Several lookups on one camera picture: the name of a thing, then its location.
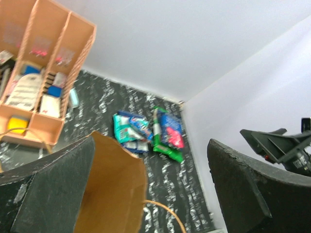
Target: black object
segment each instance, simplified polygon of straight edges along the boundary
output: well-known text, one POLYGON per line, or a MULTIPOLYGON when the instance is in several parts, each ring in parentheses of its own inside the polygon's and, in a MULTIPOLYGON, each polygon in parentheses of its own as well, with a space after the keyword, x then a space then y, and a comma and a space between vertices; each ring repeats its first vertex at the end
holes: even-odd
POLYGON ((72 233, 95 151, 83 138, 1 173, 1 233, 72 233))
POLYGON ((311 118, 301 118, 301 132, 311 131, 311 118))
POLYGON ((274 164, 283 164, 285 169, 297 174, 311 176, 310 155, 305 148, 311 143, 311 131, 302 134, 283 136, 286 129, 279 129, 271 133, 241 130, 256 154, 274 164))
POLYGON ((211 139, 210 171, 229 233, 310 233, 311 178, 211 139))

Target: yellow object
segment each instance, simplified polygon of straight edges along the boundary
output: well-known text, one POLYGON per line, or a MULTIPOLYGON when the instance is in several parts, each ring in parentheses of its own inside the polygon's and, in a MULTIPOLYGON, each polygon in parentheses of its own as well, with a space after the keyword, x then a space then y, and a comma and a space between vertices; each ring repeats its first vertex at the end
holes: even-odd
MULTIPOLYGON (((10 130, 12 128, 27 128, 28 121, 25 119, 20 119, 15 116, 11 117, 8 123, 7 129, 10 130)), ((12 130, 13 133, 23 134, 25 132, 24 129, 12 130)))

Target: brown box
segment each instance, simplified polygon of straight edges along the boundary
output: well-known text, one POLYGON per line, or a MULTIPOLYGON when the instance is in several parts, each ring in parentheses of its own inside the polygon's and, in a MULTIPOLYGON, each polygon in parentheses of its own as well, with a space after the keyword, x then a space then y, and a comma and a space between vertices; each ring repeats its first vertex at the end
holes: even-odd
MULTIPOLYGON (((6 130, 10 117, 18 115, 30 119, 28 128, 51 147, 57 143, 64 126, 69 91, 93 45, 95 34, 94 24, 52 0, 0 0, 0 51, 7 50, 17 58, 0 99, 0 133, 6 130), (46 42, 47 54, 44 57, 32 53, 37 40, 46 42), (71 61, 66 66, 58 66, 57 58, 64 52, 71 54, 71 61), (14 77, 26 61, 46 68, 42 87, 31 111, 5 104, 14 77), (60 118, 39 113, 42 95, 51 82, 49 74, 57 72, 68 76, 61 97, 60 118)), ((43 146, 31 132, 24 135, 8 133, 3 140, 39 148, 43 146)))

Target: wall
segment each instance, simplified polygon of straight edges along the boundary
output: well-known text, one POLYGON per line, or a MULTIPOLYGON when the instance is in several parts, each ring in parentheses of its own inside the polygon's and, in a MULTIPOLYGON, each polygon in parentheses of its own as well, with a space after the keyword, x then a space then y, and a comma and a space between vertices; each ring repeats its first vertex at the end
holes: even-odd
POLYGON ((216 227, 225 225, 209 173, 211 138, 264 161, 240 135, 241 129, 300 133, 311 117, 311 17, 264 47, 185 104, 192 151, 216 227))
POLYGON ((189 100, 311 14, 310 0, 57 0, 98 25, 84 69, 189 100))

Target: granite surface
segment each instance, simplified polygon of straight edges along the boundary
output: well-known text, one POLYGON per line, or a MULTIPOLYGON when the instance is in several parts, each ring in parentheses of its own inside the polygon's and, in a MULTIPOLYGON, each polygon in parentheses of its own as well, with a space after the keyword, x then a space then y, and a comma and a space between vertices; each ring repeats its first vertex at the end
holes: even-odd
MULTIPOLYGON (((62 149, 93 130, 113 137, 112 115, 119 109, 145 115, 151 122, 154 106, 161 106, 180 117, 179 105, 176 103, 85 71, 80 72, 74 86, 80 105, 76 109, 68 109, 64 128, 53 151, 62 149)), ((149 179, 147 198, 161 202, 174 210, 188 233, 212 231, 214 225, 206 207, 184 128, 183 138, 185 148, 184 161, 181 164, 152 151, 139 154, 144 160, 149 179)), ((0 143, 0 160, 5 171, 46 155, 43 149, 0 143)), ((181 230, 177 221, 167 211, 151 204, 145 206, 140 233, 179 232, 181 230)))

